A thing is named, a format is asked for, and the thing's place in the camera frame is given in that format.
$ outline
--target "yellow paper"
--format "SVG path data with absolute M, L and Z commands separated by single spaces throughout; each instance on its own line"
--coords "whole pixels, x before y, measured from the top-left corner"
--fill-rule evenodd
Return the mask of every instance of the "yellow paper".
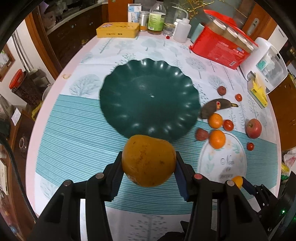
M 256 75 L 255 80 L 253 80 L 253 86 L 250 91 L 256 96 L 256 98 L 260 101 L 260 103 L 267 107 L 267 97 L 266 97 L 266 87 L 263 81 L 260 79 L 259 75 Z

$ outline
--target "tablecloth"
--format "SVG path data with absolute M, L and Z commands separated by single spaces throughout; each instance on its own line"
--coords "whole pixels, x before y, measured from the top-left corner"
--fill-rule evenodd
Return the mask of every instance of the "tablecloth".
M 231 119 L 234 123 L 234 131 L 226 133 L 228 142 L 221 150 L 212 149 L 207 141 L 194 140 L 198 127 L 211 130 L 206 120 L 198 120 L 187 135 L 173 143 L 186 163 L 210 180 L 223 182 L 240 174 L 268 188 L 276 185 L 278 160 L 272 116 L 268 108 L 261 109 L 248 94 L 247 81 L 238 70 L 199 57 L 187 44 L 164 37 L 107 38 L 81 60 L 50 114 L 36 165 L 37 213 L 42 211 L 63 180 L 87 180 L 113 162 L 122 150 L 127 139 L 104 119 L 99 107 L 99 90 L 104 77 L 117 65 L 145 58 L 164 60 L 179 67 L 192 79 L 202 105 L 220 98 L 216 89 L 221 85 L 227 88 L 223 98 L 239 105 L 218 111 L 223 119 Z M 235 100 L 237 93 L 242 95 L 242 102 Z M 255 150 L 249 152 L 246 150 L 250 139 L 245 134 L 245 122 L 252 118 L 260 120 L 263 131 L 260 138 L 252 140 Z M 157 240 L 165 232 L 181 231 L 179 221 L 188 221 L 191 210 L 191 204 L 180 197 L 174 177 L 155 188 L 138 187 L 124 177 L 118 197 L 106 205 L 114 240 Z

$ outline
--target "red box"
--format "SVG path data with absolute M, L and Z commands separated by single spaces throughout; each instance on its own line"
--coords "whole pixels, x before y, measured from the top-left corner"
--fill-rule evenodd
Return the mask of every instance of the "red box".
M 258 47 L 249 36 L 235 26 L 233 19 L 212 10 L 205 9 L 204 11 L 207 15 L 214 16 L 230 26 L 251 42 L 253 46 L 255 45 Z M 189 49 L 199 56 L 213 60 L 231 69 L 236 69 L 250 55 L 235 43 L 213 32 L 207 26 L 205 26 L 194 44 L 189 46 Z

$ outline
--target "metal can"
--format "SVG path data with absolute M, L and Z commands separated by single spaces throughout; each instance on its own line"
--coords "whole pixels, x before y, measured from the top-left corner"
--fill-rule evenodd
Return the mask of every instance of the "metal can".
M 148 19 L 149 19 L 149 12 L 148 11 L 140 11 L 138 22 L 140 24 L 140 31 L 141 32 L 147 31 Z

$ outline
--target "small red fruit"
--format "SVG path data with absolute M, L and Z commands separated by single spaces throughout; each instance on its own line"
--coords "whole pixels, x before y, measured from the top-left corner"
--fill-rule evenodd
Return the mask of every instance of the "small red fruit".
M 232 131 L 233 130 L 233 122 L 231 120 L 225 120 L 223 121 L 223 128 L 226 130 L 226 131 Z
M 235 95 L 235 99 L 239 102 L 242 101 L 242 95 L 241 94 Z
M 220 86 L 218 89 L 217 89 L 217 92 L 219 95 L 223 96 L 226 94 L 226 88 L 224 86 Z
M 198 128 L 195 133 L 195 138 L 198 141 L 205 141 L 209 138 L 209 133 L 202 128 Z
M 247 150 L 254 150 L 254 144 L 251 143 L 251 142 L 249 142 L 249 143 L 247 144 Z

